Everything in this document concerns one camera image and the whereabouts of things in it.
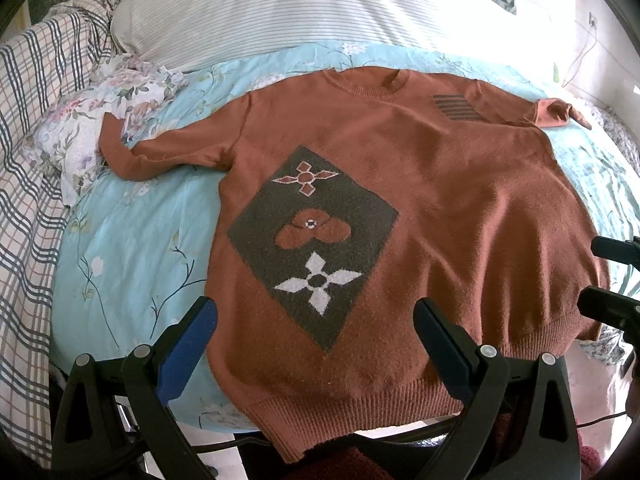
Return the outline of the rust brown knit sweater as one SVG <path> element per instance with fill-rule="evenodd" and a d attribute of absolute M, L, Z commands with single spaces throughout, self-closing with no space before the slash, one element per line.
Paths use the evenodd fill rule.
<path fill-rule="evenodd" d="M 423 297 L 514 358 L 599 335 L 577 299 L 608 267 L 547 136 L 577 118 L 559 99 L 370 66 L 281 80 L 132 148 L 106 115 L 99 147 L 125 180 L 224 173 L 207 359 L 294 463 L 456 409 L 413 328 Z"/>

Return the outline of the white floral cloth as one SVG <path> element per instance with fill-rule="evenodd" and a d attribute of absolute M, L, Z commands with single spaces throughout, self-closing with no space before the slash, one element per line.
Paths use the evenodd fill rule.
<path fill-rule="evenodd" d="M 77 204 L 103 166 L 99 137 L 103 117 L 125 122 L 130 140 L 148 128 L 160 110 L 186 86 L 184 73 L 120 54 L 100 64 L 88 86 L 59 98 L 25 141 L 29 162 L 60 178 L 62 203 Z"/>

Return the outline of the striped white pillow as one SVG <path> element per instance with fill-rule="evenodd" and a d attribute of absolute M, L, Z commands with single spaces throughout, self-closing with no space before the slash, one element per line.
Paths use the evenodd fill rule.
<path fill-rule="evenodd" d="M 495 51 L 515 23 L 491 0 L 122 0 L 111 33 L 122 50 L 187 72 L 326 40 Z"/>

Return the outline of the plaid checked quilt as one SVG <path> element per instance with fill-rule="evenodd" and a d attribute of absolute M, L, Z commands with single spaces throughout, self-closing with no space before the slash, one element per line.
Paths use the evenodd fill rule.
<path fill-rule="evenodd" d="M 115 53 L 120 0 L 70 0 L 1 47 L 1 434 L 49 467 L 53 274 L 68 213 L 60 180 L 22 147 L 62 96 L 85 88 Z"/>

